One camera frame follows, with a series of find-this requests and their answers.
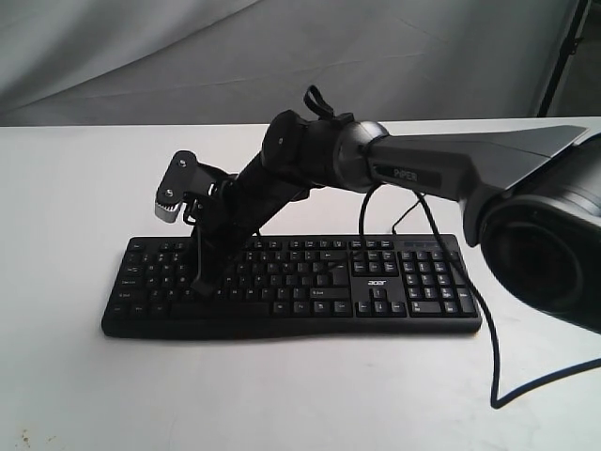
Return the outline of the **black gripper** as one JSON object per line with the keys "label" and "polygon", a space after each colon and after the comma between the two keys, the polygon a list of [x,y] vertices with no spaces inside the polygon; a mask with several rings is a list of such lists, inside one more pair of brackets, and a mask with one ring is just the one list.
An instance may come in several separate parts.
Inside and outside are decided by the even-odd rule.
{"label": "black gripper", "polygon": [[230,260],[247,240],[290,202],[309,195],[310,185],[270,171],[255,156],[237,175],[216,183],[209,196],[194,200],[196,276],[192,287],[211,297]]}

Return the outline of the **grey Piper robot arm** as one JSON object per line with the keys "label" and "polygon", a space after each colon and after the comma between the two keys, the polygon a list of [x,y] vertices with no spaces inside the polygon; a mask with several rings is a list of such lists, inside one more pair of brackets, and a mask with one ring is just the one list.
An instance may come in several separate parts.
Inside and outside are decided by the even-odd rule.
{"label": "grey Piper robot arm", "polygon": [[195,235],[205,295],[243,244],[286,204],[332,187],[410,190],[456,202],[465,241],[515,298],[581,328],[600,329],[600,129],[563,123],[511,132],[392,135],[335,114],[315,86],[268,126],[237,175],[199,164]]}

